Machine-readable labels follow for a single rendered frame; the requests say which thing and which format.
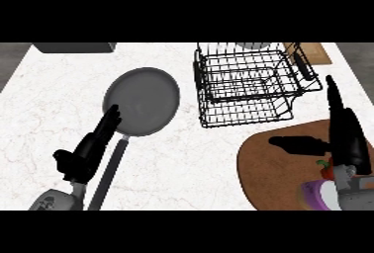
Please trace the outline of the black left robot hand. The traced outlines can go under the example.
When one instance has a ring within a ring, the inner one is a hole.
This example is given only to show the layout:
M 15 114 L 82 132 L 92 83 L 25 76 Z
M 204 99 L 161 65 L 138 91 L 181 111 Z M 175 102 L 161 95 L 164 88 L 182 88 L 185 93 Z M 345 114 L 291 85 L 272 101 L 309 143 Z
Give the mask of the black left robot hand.
M 80 141 L 74 152 L 59 149 L 53 158 L 62 179 L 79 184 L 87 184 L 98 170 L 105 148 L 121 123 L 118 106 L 113 105 L 105 112 L 96 129 Z

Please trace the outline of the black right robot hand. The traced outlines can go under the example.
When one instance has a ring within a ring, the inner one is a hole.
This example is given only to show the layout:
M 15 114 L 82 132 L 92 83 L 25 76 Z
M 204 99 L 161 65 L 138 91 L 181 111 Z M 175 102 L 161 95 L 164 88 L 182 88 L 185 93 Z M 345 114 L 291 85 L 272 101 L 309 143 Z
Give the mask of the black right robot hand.
M 324 156 L 331 154 L 331 164 L 354 165 L 356 174 L 373 173 L 367 139 L 359 120 L 351 108 L 343 106 L 336 82 L 325 76 L 327 101 L 330 111 L 328 141 L 312 136 L 272 136 L 269 143 L 281 147 L 290 154 Z

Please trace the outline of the round brown cutting board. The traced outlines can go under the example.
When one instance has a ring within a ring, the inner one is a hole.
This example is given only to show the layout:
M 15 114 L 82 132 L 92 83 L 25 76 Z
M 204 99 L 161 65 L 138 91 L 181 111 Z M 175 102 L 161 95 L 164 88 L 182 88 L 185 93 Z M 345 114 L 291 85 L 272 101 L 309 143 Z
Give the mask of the round brown cutting board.
M 328 141 L 328 120 L 287 126 L 253 134 L 238 150 L 237 171 L 246 197 L 259 211 L 311 211 L 302 183 L 321 180 L 322 168 L 315 162 L 330 154 L 290 154 L 269 143 L 274 136 L 312 136 Z

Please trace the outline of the tan wooden board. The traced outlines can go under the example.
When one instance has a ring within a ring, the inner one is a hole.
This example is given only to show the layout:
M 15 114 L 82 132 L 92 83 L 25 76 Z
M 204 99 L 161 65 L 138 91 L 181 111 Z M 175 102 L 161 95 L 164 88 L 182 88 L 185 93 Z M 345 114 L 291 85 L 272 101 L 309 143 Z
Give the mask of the tan wooden board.
M 293 42 L 286 42 L 284 47 L 288 54 L 293 54 L 294 51 L 299 54 L 305 54 L 306 61 L 311 65 L 331 64 L 330 57 L 320 42 L 302 42 L 300 49 L 296 49 L 296 44 Z

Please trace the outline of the red pepper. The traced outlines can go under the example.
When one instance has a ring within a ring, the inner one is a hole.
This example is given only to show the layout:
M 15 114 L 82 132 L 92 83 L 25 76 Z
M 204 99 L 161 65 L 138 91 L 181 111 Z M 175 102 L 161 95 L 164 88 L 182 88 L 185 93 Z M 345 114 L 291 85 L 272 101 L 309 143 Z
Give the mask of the red pepper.
M 320 170 L 321 177 L 325 180 L 333 181 L 334 180 L 333 160 L 331 159 L 328 159 L 328 160 L 318 160 L 315 163 L 322 166 L 322 168 Z

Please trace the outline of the grey frying pan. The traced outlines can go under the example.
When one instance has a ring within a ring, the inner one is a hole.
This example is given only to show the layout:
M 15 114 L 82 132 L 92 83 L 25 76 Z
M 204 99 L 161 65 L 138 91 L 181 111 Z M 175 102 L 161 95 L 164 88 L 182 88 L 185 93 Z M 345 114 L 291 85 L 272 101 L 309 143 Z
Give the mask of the grey frying pan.
M 181 88 L 173 76 L 161 69 L 142 67 L 127 71 L 113 82 L 102 102 L 102 112 L 118 106 L 123 134 L 110 158 L 99 185 L 89 204 L 99 211 L 120 165 L 129 138 L 147 136 L 170 123 L 181 105 Z

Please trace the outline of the dark grey appliance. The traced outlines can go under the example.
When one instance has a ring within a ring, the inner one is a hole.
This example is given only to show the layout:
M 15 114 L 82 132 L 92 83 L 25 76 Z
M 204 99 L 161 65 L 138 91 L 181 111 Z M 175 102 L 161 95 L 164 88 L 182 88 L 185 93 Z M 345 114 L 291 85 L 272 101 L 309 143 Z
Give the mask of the dark grey appliance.
M 34 42 L 42 53 L 110 53 L 116 42 Z

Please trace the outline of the pale grey round object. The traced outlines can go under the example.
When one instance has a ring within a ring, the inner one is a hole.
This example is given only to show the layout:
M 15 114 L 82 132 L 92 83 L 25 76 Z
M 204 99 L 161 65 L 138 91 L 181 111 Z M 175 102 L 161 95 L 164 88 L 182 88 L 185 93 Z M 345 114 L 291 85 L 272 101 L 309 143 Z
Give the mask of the pale grey round object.
M 249 50 L 260 50 L 271 45 L 271 42 L 238 42 L 237 45 Z

